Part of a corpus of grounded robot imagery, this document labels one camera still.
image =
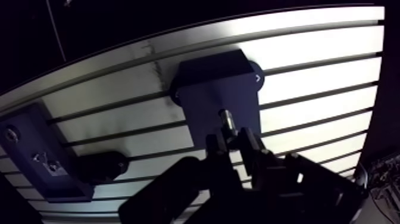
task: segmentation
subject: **black plastic part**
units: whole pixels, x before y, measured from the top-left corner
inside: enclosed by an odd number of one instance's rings
[[[172,223],[199,195],[195,177],[200,167],[195,157],[179,160],[121,205],[121,223]]]
[[[117,151],[84,155],[77,161],[79,178],[91,185],[110,182],[125,173],[129,166],[128,158]]]

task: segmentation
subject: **aluminum slatwall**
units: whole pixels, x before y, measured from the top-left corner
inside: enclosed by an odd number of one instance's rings
[[[130,157],[128,172],[95,188],[91,203],[49,204],[2,149],[0,171],[45,217],[117,217],[118,206],[194,148],[167,86],[183,60],[242,49],[264,69],[262,140],[278,156],[298,152],[351,176],[371,119],[382,7],[341,7],[258,15],[195,27],[114,49],[0,97],[0,113],[43,102],[78,155],[110,149]],[[231,153],[243,185],[249,177]],[[187,211],[196,210],[204,191]]]

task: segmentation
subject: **wire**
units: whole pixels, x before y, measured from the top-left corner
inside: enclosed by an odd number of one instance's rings
[[[361,166],[362,170],[364,171],[364,174],[365,174],[364,188],[367,189],[367,184],[368,184],[368,172],[367,172],[367,170],[365,169],[365,167],[363,166],[362,163],[359,162],[358,164]]]
[[[381,209],[380,207],[376,204],[376,201],[374,199],[374,197],[372,197],[371,191],[369,191],[370,193],[370,197],[372,202],[375,204],[376,208],[379,210],[379,212],[381,212],[381,214],[391,223],[391,224],[395,224],[395,222],[392,221],[392,219],[390,219]]]

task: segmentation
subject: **white backlit panel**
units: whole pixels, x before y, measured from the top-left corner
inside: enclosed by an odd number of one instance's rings
[[[238,44],[263,70],[382,51],[383,26],[276,36]]]
[[[156,52],[161,52],[217,38],[248,33],[325,23],[383,20],[384,17],[385,9],[383,7],[337,7],[288,11],[194,27],[152,38],[151,42],[155,45]]]
[[[340,158],[338,160],[324,163],[322,166],[328,168],[333,172],[340,172],[342,170],[354,167],[358,163],[358,159],[360,158],[361,153],[356,153],[354,155],[349,155],[344,158]]]
[[[316,163],[319,163],[321,161],[335,158],[346,153],[361,150],[364,146],[365,137],[367,137],[367,134],[358,135],[352,138],[341,140],[339,142],[334,142],[321,147],[306,150],[300,152],[299,154]]]
[[[270,132],[372,107],[377,87],[260,111],[261,131]]]
[[[348,176],[352,176],[352,175],[354,174],[354,172],[355,172],[355,169],[352,169],[352,170],[343,172],[343,173],[341,173],[340,175],[341,175],[341,176],[344,176],[344,177],[348,177]]]
[[[267,104],[377,81],[381,60],[371,58],[266,76],[258,102]]]
[[[367,112],[321,125],[268,136],[262,141],[265,147],[275,154],[283,153],[366,130],[369,127],[371,115],[372,112]]]

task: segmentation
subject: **screw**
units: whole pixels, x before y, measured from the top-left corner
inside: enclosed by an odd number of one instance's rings
[[[18,143],[18,141],[19,141],[17,133],[15,131],[11,130],[10,128],[7,128],[5,130],[4,135],[5,135],[5,138],[10,142]]]

